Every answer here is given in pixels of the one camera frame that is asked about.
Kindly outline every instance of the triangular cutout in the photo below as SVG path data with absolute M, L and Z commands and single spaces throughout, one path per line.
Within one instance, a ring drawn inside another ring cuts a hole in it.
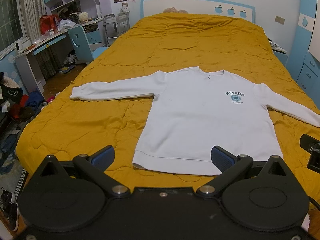
M 269 170 L 269 174 L 286 176 L 284 170 L 278 162 L 274 162 Z
M 41 173 L 41 177 L 58 174 L 58 171 L 52 162 L 49 162 Z

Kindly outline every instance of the blue circular emblem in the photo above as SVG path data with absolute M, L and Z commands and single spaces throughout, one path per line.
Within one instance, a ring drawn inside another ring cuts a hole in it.
M 235 101 L 235 102 L 239 102 L 239 101 L 241 100 L 241 97 L 238 96 L 238 95 L 232 95 L 232 96 L 231 96 L 231 99 L 232 99 L 233 101 Z

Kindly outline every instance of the window sill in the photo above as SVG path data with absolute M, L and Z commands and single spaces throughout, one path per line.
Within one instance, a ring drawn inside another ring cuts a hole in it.
M 30 37 L 22 37 L 20 38 L 20 40 L 22 41 L 22 44 L 24 44 L 25 42 L 29 41 L 30 40 Z M 15 41 L 13 44 L 11 44 L 10 46 L 8 46 L 6 48 L 6 50 L 4 50 L 1 54 L 0 54 L 0 60 L 2 58 L 4 58 L 8 53 L 10 53 L 11 51 L 15 50 L 16 49 L 16 42 Z

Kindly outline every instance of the black cable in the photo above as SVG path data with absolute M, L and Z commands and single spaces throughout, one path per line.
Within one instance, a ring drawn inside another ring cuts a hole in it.
M 315 201 L 312 197 L 308 196 L 309 197 L 309 201 L 320 211 L 320 204 Z

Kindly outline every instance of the bed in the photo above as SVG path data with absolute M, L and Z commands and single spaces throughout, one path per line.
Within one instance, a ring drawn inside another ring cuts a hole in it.
M 112 82 L 190 66 L 199 66 L 205 72 L 225 69 L 254 83 L 265 83 L 276 93 L 320 114 L 273 54 L 261 27 L 236 17 L 156 14 L 144 17 L 120 36 L 27 125 L 16 149 L 22 166 L 33 173 L 48 154 L 67 161 L 112 145 L 116 157 L 105 173 L 131 190 L 135 186 L 197 189 L 211 177 L 167 174 L 132 166 L 152 98 L 92 102 L 69 99 L 73 87 L 88 82 Z M 319 201 L 320 174 L 306 168 L 309 154 L 300 148 L 299 139 L 304 133 L 320 138 L 320 128 L 272 109 L 269 115 L 285 162 L 307 194 Z

